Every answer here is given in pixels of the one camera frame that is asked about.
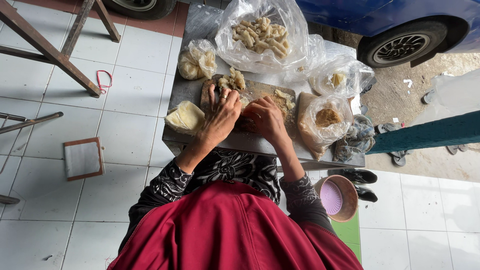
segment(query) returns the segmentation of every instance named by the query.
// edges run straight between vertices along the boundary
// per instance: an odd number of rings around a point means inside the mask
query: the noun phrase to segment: black shoe
[[[371,171],[361,169],[328,170],[328,175],[341,175],[352,182],[373,184],[377,181],[377,175]]]
[[[367,184],[353,184],[355,190],[362,201],[376,202],[378,201],[377,195]]]

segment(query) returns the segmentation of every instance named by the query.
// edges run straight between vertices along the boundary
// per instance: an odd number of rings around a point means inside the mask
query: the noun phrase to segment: red fabric
[[[216,181],[151,210],[109,270],[362,269],[336,236],[267,196]]]

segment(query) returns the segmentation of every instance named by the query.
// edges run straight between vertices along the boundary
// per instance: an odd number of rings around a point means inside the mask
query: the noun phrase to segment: concrete ground
[[[324,36],[353,48],[357,47],[361,39],[359,35],[337,29]],[[392,68],[374,69],[377,83],[360,101],[369,108],[367,115],[372,117],[374,125],[392,123],[396,117],[400,123],[405,122],[408,126],[425,109],[426,105],[422,104],[420,98],[431,87],[430,79],[433,76],[443,71],[458,76],[478,68],[480,53],[445,53],[437,54],[414,68],[406,63]],[[404,79],[413,81],[411,88],[403,83]],[[458,151],[456,155],[451,155],[446,147],[417,149],[413,154],[407,155],[406,159],[407,164],[399,167],[392,163],[391,157],[386,153],[367,155],[366,168],[480,182],[480,144],[470,144],[468,151]]]

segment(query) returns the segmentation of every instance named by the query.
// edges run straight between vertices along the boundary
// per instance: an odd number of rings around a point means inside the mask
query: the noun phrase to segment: green tile
[[[360,245],[357,244],[350,244],[350,243],[345,243],[352,251],[355,253],[357,256],[357,259],[361,263],[361,256],[360,256]]]
[[[332,221],[332,227],[335,230],[335,233],[344,243],[360,245],[358,212],[355,213],[355,216],[353,216],[353,218],[348,222],[339,223]]]

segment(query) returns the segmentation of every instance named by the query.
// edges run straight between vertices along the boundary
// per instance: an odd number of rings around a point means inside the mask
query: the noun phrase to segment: purple plastic lid
[[[337,214],[342,208],[343,199],[340,189],[338,189],[335,183],[329,180],[325,181],[322,185],[320,199],[322,199],[322,204],[329,215]]]

